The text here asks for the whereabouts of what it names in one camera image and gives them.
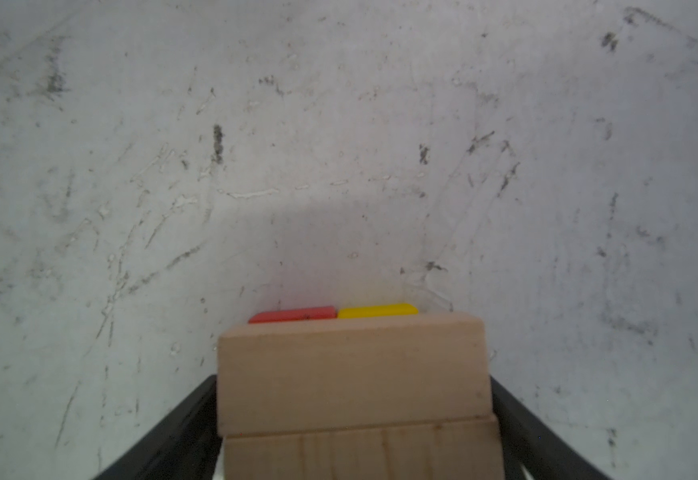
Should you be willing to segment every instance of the wooden block top face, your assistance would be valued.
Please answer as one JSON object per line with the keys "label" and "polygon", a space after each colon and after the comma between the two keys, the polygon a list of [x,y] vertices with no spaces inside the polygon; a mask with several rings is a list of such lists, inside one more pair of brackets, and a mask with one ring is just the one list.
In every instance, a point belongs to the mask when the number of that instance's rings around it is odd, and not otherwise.
{"label": "wooden block top face", "polygon": [[492,412],[484,326],[466,313],[241,325],[218,355],[222,436]]}
{"label": "wooden block top face", "polygon": [[227,480],[503,480],[498,422],[230,437]]}

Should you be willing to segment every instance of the yellow block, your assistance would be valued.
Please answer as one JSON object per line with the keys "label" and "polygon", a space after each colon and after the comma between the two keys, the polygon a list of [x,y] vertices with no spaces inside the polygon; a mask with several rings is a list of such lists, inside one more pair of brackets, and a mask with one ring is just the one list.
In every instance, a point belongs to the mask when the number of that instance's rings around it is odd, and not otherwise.
{"label": "yellow block", "polygon": [[360,306],[358,308],[344,308],[338,311],[338,318],[363,318],[366,316],[390,316],[390,315],[415,315],[418,308],[410,303],[397,303],[395,305]]}

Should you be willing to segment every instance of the red block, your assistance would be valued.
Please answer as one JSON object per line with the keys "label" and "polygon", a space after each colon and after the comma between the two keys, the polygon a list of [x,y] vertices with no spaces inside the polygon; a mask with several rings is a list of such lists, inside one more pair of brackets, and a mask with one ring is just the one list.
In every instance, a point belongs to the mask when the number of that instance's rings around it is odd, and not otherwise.
{"label": "red block", "polygon": [[253,315],[248,323],[290,322],[292,320],[325,320],[338,316],[334,306],[316,306],[315,308],[300,308],[296,310],[278,310],[277,312],[261,312]]}

